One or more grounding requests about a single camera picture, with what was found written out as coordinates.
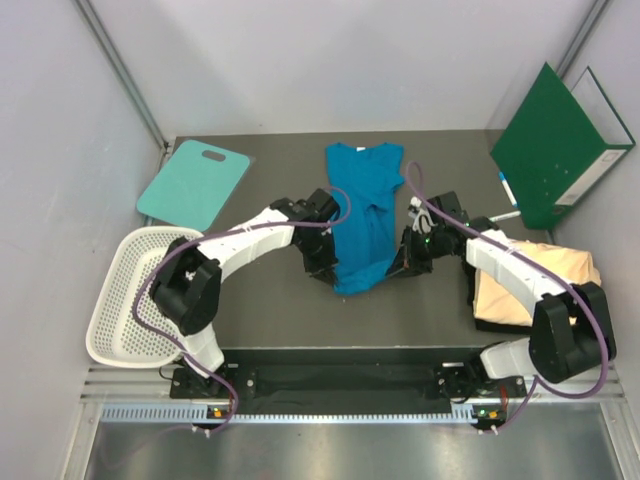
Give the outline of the blue t shirt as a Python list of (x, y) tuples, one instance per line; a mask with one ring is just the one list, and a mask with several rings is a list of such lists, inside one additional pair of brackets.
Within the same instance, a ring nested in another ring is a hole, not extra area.
[(329, 183), (339, 189), (336, 200), (341, 209), (351, 208), (348, 218), (333, 228), (338, 260), (334, 291), (356, 295), (383, 281), (396, 256), (395, 195), (404, 184), (404, 147), (383, 143), (362, 149), (336, 143), (325, 153)]

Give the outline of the cream t shirt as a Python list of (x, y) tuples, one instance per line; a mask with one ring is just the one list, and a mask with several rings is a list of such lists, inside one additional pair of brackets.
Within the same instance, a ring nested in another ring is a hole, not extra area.
[[(515, 241), (514, 244), (532, 260), (572, 283), (602, 284), (600, 272), (588, 251), (528, 241)], [(531, 315), (504, 287), (482, 271), (476, 272), (475, 280), (473, 317), (497, 324), (532, 327)]]

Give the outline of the black t shirt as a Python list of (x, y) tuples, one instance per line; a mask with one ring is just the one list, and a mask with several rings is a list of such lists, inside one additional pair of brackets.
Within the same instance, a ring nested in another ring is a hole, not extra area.
[[(473, 309), (473, 301), (475, 298), (476, 287), (476, 269), (468, 264), (465, 260), (461, 261), (462, 271), (464, 272), (467, 282), (467, 305)], [(518, 326), (510, 324), (497, 324), (489, 321), (481, 320), (474, 317), (475, 327), (479, 331), (489, 333), (501, 333), (511, 335), (529, 335), (531, 328), (529, 326)]]

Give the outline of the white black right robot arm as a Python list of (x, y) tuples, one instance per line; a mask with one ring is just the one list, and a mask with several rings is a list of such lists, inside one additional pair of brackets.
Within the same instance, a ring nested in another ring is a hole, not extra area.
[(605, 369), (617, 345), (604, 290), (578, 284), (535, 262), (487, 217), (469, 218), (454, 192), (412, 197), (412, 220), (387, 271), (389, 277), (429, 273), (433, 262), (458, 256), (468, 277), (486, 274), (524, 308), (532, 321), (525, 338), (485, 347), (466, 380), (487, 396), (504, 378), (535, 376), (548, 390), (592, 368)]

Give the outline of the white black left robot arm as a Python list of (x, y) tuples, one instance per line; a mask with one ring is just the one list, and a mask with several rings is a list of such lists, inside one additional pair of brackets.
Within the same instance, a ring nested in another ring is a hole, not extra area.
[(149, 296), (180, 334), (184, 359), (174, 375), (173, 398), (207, 398), (226, 387), (213, 321), (223, 282), (240, 268), (275, 250), (295, 246), (305, 272), (328, 285), (337, 283), (333, 235), (327, 225), (340, 218), (334, 197), (318, 189), (296, 202), (282, 198), (252, 219), (237, 225), (227, 238), (201, 239), (191, 244), (180, 237), (165, 255)]

